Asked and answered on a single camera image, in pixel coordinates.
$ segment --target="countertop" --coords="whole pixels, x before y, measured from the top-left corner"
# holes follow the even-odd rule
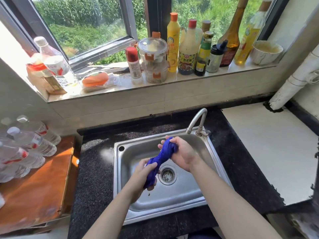
[[[211,131],[210,139],[235,191],[261,214],[283,208],[280,194],[269,184],[221,110],[207,109],[204,126]],[[115,142],[185,129],[197,112],[195,109],[85,131],[68,238],[82,238],[113,199]],[[166,239],[217,225],[204,205],[123,226],[119,238]]]

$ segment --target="dish soap bottle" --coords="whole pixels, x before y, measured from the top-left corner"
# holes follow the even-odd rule
[[[204,41],[199,49],[198,56],[196,58],[196,68],[194,73],[197,76],[203,76],[206,71],[206,64],[209,58],[211,45],[212,45],[213,33],[206,31],[204,33]]]
[[[263,0],[258,12],[249,20],[244,37],[240,42],[240,46],[235,55],[234,62],[237,65],[245,64],[253,44],[266,21],[266,14],[271,5],[271,0]]]
[[[177,68],[182,75],[194,73],[196,57],[202,40],[203,32],[196,28],[196,19],[190,19],[187,32],[181,36]]]
[[[179,34],[181,30],[177,17],[177,12],[171,12],[171,21],[167,26],[167,45],[169,46],[169,53],[167,54],[169,68],[167,70],[169,72],[176,72],[177,69]]]

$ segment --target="tile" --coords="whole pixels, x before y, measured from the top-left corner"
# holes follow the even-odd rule
[[[318,137],[305,124],[287,109],[272,113],[262,103],[227,108],[223,113],[286,205],[313,194]]]

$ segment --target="sink drain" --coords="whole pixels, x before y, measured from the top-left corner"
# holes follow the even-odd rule
[[[161,173],[159,175],[159,180],[162,182],[162,184],[171,185],[176,181],[177,174],[172,166],[165,165],[160,170]]]

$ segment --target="black lid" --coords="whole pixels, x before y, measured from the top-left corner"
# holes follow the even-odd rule
[[[228,40],[224,40],[221,44],[214,44],[211,48],[211,54],[222,55],[227,50]]]

